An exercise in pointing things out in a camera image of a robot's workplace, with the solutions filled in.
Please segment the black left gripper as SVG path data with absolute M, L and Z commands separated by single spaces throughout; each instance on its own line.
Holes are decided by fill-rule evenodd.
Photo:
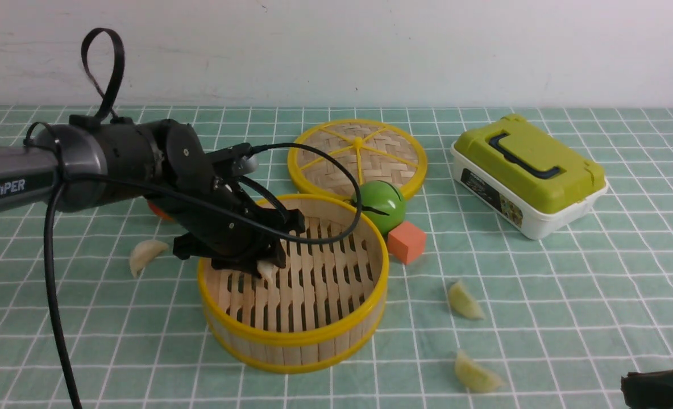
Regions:
M 198 191 L 190 191 L 189 194 L 275 231 L 286 234 L 305 232 L 305 217 L 300 211 L 286 209 L 270 193 L 266 194 L 266 198 L 275 204 L 275 208 L 260 207 L 240 187 L 240 182 L 259 193 L 266 192 L 261 184 L 240 177 L 227 180 L 208 194 Z M 279 269 L 285 268 L 285 249 L 276 236 L 267 235 L 222 213 L 170 197 L 166 197 L 166 213 L 187 231 L 173 241 L 173 254 L 181 260 L 207 258 L 214 270 L 236 271 L 255 278 L 260 277 L 259 260 Z

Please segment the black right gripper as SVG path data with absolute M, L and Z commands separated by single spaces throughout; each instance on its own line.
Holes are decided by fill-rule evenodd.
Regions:
M 629 372 L 621 378 L 621 391 L 630 408 L 673 408 L 673 369 Z

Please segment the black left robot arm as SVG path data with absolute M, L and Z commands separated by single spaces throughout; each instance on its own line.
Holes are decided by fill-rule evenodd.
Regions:
M 277 203 L 260 207 L 240 182 L 248 147 L 206 153 L 194 128 L 175 120 L 77 127 L 57 124 L 21 147 L 0 147 L 0 212 L 35 202 L 48 202 L 62 176 L 102 174 L 117 180 L 149 183 L 196 197 L 217 208 L 207 210 L 160 193 L 99 181 L 70 183 L 56 209 L 77 212 L 144 197 L 186 231 L 173 241 L 182 260 L 207 258 L 214 269 L 258 275 L 257 262 L 285 266 L 280 239 L 246 222 L 223 215 L 229 211 L 284 233 L 303 233 L 305 220 L 297 210 Z

